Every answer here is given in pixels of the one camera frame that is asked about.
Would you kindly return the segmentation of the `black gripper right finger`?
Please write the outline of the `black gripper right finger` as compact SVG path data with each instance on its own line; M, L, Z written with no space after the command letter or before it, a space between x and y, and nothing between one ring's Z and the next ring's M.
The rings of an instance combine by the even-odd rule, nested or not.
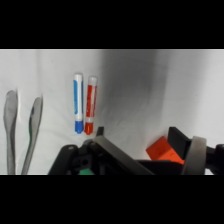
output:
M206 169L224 175L224 143L212 148L205 138L188 138L176 127L169 128L167 141L184 161L182 175L204 175Z

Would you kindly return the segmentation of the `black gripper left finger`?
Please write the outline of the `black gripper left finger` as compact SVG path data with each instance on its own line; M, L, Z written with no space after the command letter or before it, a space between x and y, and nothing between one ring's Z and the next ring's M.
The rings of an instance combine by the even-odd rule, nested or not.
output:
M99 127L96 136L78 147L65 145L59 151L49 175L78 175L83 170L95 175L153 175L104 136Z

